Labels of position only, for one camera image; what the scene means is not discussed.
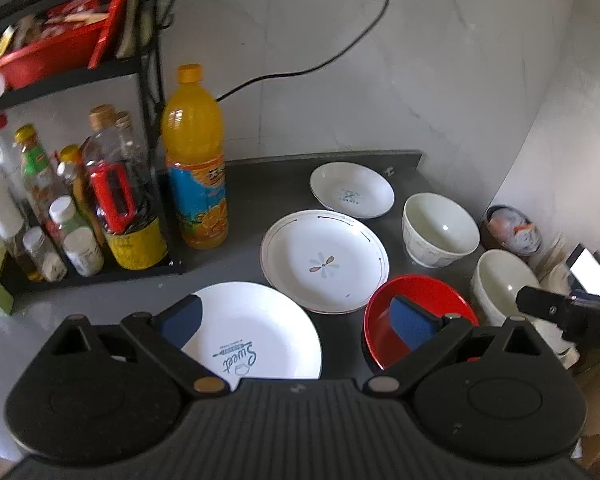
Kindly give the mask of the dark soy sauce bottle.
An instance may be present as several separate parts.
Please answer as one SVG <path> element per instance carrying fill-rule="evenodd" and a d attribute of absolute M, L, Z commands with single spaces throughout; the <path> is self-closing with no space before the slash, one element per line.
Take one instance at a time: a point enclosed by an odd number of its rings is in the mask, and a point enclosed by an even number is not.
<path fill-rule="evenodd" d="M 146 142 L 127 112 L 110 104 L 90 111 L 93 134 L 83 147 L 95 212 L 110 252 L 129 271 L 147 270 L 168 254 L 152 188 Z"/>

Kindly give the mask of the red black bowl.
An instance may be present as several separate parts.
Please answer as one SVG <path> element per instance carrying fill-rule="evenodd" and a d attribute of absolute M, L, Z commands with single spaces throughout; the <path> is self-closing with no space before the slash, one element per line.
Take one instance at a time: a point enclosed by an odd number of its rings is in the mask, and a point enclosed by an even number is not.
<path fill-rule="evenodd" d="M 426 275 L 401 275 L 380 286 L 368 303 L 363 337 L 381 370 L 417 349 L 442 327 L 446 314 L 478 325 L 474 310 L 450 285 Z"/>

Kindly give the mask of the red plastic basket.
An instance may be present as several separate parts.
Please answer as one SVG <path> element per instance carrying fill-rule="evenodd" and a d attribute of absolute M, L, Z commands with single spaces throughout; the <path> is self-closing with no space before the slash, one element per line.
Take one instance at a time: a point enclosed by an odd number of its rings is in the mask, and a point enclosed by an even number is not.
<path fill-rule="evenodd" d="M 0 75 L 17 90 L 70 70 L 94 70 L 122 35 L 126 0 L 69 0 L 20 18 L 0 39 Z"/>

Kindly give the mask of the white patterned bowl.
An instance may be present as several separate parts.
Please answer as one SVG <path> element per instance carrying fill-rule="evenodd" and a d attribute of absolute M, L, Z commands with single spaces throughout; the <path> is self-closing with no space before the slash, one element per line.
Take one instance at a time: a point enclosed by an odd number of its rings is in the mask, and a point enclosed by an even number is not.
<path fill-rule="evenodd" d="M 416 193 L 404 203 L 403 243 L 414 263 L 439 269 L 471 255 L 479 246 L 477 223 L 454 200 Z"/>

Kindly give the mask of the small spice jar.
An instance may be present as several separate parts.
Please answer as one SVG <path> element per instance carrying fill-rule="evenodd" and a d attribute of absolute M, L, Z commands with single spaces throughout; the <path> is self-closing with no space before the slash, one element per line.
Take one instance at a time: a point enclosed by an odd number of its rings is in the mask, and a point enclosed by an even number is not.
<path fill-rule="evenodd" d="M 58 283 L 65 278 L 68 269 L 64 260 L 39 226 L 27 230 L 22 244 L 46 282 Z"/>

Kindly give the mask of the white plate Bakery print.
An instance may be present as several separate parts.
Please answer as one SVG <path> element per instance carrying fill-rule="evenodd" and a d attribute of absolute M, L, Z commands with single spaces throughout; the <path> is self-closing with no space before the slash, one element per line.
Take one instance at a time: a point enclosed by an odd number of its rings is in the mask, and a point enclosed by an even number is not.
<path fill-rule="evenodd" d="M 353 162 L 329 162 L 313 170 L 310 189 L 325 208 L 358 220 L 375 219 L 394 204 L 391 184 L 378 172 Z"/>

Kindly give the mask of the brown pot with packets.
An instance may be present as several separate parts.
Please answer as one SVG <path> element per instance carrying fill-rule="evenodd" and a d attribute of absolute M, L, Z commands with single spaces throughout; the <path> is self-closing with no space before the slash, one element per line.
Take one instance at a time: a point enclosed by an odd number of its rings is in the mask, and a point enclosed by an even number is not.
<path fill-rule="evenodd" d="M 536 255 L 542 245 L 536 225 L 520 210 L 505 205 L 489 207 L 479 230 L 484 248 L 505 250 L 525 262 Z"/>

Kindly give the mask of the white plate flower print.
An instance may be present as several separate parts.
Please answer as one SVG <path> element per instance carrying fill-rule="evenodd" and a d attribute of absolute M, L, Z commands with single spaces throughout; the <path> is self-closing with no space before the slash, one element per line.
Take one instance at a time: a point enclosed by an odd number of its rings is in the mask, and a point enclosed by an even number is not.
<path fill-rule="evenodd" d="M 324 209 L 276 221 L 263 237 L 260 265 L 268 284 L 324 315 L 365 308 L 390 271 L 386 248 L 370 228 Z"/>

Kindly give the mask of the white plate Sweet print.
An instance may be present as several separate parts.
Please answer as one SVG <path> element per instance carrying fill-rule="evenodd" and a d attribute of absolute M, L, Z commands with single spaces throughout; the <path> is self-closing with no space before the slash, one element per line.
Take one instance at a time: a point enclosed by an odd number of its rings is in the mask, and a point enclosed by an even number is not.
<path fill-rule="evenodd" d="M 233 388 L 243 379 L 317 379 L 323 353 L 314 324 L 271 287 L 226 282 L 199 289 L 201 322 L 183 351 Z"/>

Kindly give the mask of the orange juice bottle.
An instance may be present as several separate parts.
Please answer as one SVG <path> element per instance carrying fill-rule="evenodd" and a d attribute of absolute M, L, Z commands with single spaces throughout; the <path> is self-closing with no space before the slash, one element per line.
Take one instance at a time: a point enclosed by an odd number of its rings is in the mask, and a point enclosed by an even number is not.
<path fill-rule="evenodd" d="M 161 118 L 178 227 L 184 242 L 199 250 L 220 246 L 228 235 L 223 118 L 203 79 L 201 65 L 180 66 L 178 88 Z"/>

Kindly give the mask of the smartphone with lit screen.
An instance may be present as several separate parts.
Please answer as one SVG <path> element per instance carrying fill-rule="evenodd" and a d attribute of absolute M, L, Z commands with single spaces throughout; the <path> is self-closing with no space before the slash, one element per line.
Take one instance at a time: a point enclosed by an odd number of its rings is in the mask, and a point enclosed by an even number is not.
<path fill-rule="evenodd" d="M 566 260 L 566 267 L 575 290 L 600 297 L 600 263 L 588 248 L 577 244 Z"/>

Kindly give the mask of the green label sauce bottle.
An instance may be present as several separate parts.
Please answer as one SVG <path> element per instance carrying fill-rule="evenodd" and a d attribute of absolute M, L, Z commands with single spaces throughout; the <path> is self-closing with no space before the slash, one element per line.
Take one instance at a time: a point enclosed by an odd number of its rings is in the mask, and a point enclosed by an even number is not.
<path fill-rule="evenodd" d="M 51 237 L 57 235 L 57 226 L 50 218 L 50 205 L 66 194 L 42 144 L 34 125 L 27 124 L 15 133 L 15 141 L 20 149 L 20 171 L 27 199 L 38 219 Z"/>

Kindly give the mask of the small white cap jar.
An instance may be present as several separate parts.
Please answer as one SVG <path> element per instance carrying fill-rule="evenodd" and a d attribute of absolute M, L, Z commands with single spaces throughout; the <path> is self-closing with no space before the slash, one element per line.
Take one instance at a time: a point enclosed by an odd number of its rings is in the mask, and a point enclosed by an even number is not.
<path fill-rule="evenodd" d="M 61 247 L 76 272 L 89 278 L 102 270 L 104 256 L 95 234 L 76 208 L 69 195 L 63 195 L 48 208 L 50 218 L 56 224 Z"/>

